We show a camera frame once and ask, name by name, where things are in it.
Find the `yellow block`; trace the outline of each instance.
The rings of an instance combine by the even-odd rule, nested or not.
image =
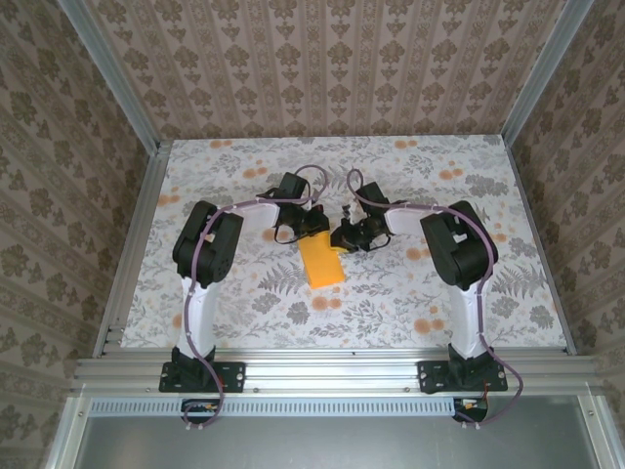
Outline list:
[[[297,241],[311,288],[345,281],[339,254],[330,248],[330,232],[321,232]]]

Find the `floral tablecloth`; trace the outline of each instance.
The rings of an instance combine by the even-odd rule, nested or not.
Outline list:
[[[308,163],[330,175],[322,203],[332,227],[352,199],[345,184],[352,167],[367,182],[377,181],[390,200],[469,200],[500,254],[486,297],[488,340],[498,347],[565,345],[501,138],[424,136],[175,142],[122,346],[176,342],[183,294],[171,252],[197,200],[248,200],[277,186],[285,171]],[[303,175],[318,186],[314,170]],[[394,236],[384,249],[343,254],[341,261],[346,281],[312,290],[297,244],[278,245],[271,231],[242,237],[219,299],[218,345],[407,348],[449,342],[447,286],[421,234]]]

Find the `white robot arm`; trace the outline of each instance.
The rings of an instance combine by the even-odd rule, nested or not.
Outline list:
[[[280,208],[273,203],[258,203],[244,207],[232,208],[227,214],[235,215],[242,219],[240,232],[258,233],[267,228],[275,227]],[[183,277],[183,298],[188,297],[191,286],[191,278]],[[188,305],[188,327],[183,323],[178,344],[180,352],[187,357],[193,358],[193,352],[187,341],[187,333],[191,333],[193,344],[202,357],[208,356],[216,346],[213,333],[213,322],[217,310],[217,298],[219,297],[221,282],[214,281],[205,287],[195,287],[190,304]]]
[[[392,235],[416,235],[423,232],[422,217],[415,210],[401,207],[392,208],[384,216]],[[486,352],[479,340],[476,293],[480,281],[481,278],[474,281],[466,290],[455,284],[448,284],[447,287],[451,306],[451,324],[453,325],[451,346],[465,360],[478,357]]]

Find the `black mounting bracket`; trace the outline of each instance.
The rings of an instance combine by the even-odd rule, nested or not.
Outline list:
[[[215,349],[205,357],[220,378],[225,393],[242,393],[245,387],[244,362],[214,362]],[[158,391],[161,393],[216,393],[217,384],[198,359],[172,350],[172,360],[163,364]]]
[[[451,344],[448,348],[448,361],[417,362],[422,393],[508,391],[506,370],[488,352],[465,360]]]

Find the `wall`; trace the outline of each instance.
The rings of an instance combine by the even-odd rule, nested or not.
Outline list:
[[[161,138],[492,134],[563,0],[88,0]]]
[[[597,356],[623,431],[625,1],[595,2],[513,154],[576,345]]]
[[[0,2],[0,467],[37,467],[54,438],[145,164],[55,2]]]

